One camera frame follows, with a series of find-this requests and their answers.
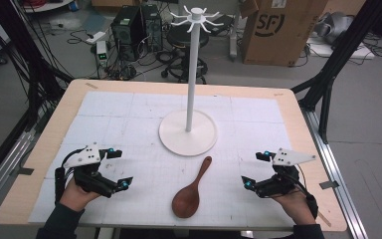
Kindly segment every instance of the white paper sheet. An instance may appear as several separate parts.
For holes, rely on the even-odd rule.
[[[169,113],[186,108],[186,96],[88,93],[49,168],[31,223],[44,223],[54,208],[54,171],[71,151],[96,142],[121,149],[121,158],[101,162],[106,178],[133,176],[132,184],[112,198],[101,197],[87,207],[81,223],[200,228],[269,228],[292,226],[271,199],[246,190],[241,175],[265,180],[274,174],[255,153],[290,148],[275,100],[196,96],[195,110],[212,117],[219,137],[207,153],[195,157],[173,154],[160,141],[158,128]],[[175,217],[171,201],[190,184],[206,155],[212,164],[200,181],[200,206],[188,219]]]

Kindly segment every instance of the white pole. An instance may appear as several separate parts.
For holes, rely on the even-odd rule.
[[[200,20],[203,10],[200,8],[191,9],[191,17],[193,20]],[[191,48],[190,48],[190,67],[188,75],[188,105],[187,105],[187,125],[185,130],[190,132],[192,129],[192,114],[194,112],[194,92],[195,80],[197,76],[197,61],[198,61],[198,48],[200,45],[200,24],[192,24],[191,31]]]

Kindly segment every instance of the gray floor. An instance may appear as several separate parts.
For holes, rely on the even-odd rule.
[[[77,14],[84,20],[88,13]],[[69,38],[69,32],[60,33],[49,35],[48,41],[55,56],[71,74],[89,76],[96,69],[90,47],[69,45],[66,42]],[[291,88],[315,76],[326,61],[310,56],[308,63],[299,68],[250,66],[242,64],[240,56],[235,62],[230,61],[228,49],[229,40],[222,37],[211,38],[201,49],[200,57],[209,66],[208,84]],[[146,60],[151,62],[152,57],[149,55]],[[300,59],[297,64],[304,62],[305,59]],[[137,71],[155,66],[159,63],[137,66]],[[147,72],[134,81],[176,82],[170,77],[162,79],[162,69]],[[12,65],[0,65],[0,144],[27,108],[26,100]],[[376,57],[361,66],[348,63],[341,71],[331,99],[328,139],[367,235],[382,238],[382,58]],[[13,180],[11,177],[1,190],[0,203]],[[36,230],[37,227],[0,225],[0,238],[33,238]],[[79,238],[93,237],[91,228],[79,231]],[[256,233],[257,238],[270,236],[278,236],[278,233]],[[350,235],[348,232],[326,233],[326,237],[350,238]]]

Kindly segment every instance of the power strip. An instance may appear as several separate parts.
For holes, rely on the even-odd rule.
[[[92,38],[88,38],[86,42],[88,43],[95,43],[98,39],[100,39],[102,36],[104,36],[104,32],[97,32],[96,34],[93,35]]]

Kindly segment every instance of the table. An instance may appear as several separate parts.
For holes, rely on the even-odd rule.
[[[54,160],[84,96],[89,91],[186,95],[187,85],[90,80],[73,81],[25,163],[25,167],[34,168],[33,174],[29,176],[19,175],[1,205],[0,224],[29,224],[28,219],[39,195],[43,178]],[[287,89],[198,85],[196,86],[196,95],[276,100],[293,150],[315,154],[319,158],[292,91]],[[301,168],[305,174],[308,190],[316,196],[318,201],[320,216],[317,218],[317,223],[321,224],[324,231],[346,230],[346,222],[332,189],[323,190],[319,186],[319,183],[328,180],[321,161],[315,160],[304,163]]]

